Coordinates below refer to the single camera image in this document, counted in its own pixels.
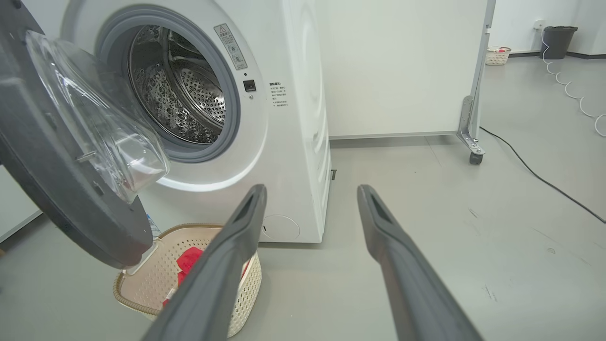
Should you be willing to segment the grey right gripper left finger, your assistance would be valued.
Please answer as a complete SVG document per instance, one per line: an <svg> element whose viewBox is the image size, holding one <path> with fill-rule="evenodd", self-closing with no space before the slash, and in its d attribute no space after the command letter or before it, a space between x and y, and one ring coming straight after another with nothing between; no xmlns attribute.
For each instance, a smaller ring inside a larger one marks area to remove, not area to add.
<svg viewBox="0 0 606 341"><path fill-rule="evenodd" d="M252 186L145 333L145 341L227 339L242 266L257 251L266 203L266 186Z"/></svg>

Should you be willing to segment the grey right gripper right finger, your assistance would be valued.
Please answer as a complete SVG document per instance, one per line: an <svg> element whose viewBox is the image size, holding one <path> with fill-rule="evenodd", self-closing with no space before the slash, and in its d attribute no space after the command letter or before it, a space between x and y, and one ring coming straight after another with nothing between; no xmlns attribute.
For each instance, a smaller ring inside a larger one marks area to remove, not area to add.
<svg viewBox="0 0 606 341"><path fill-rule="evenodd" d="M480 341L482 336L368 184L357 188L366 248L381 266L398 339Z"/></svg>

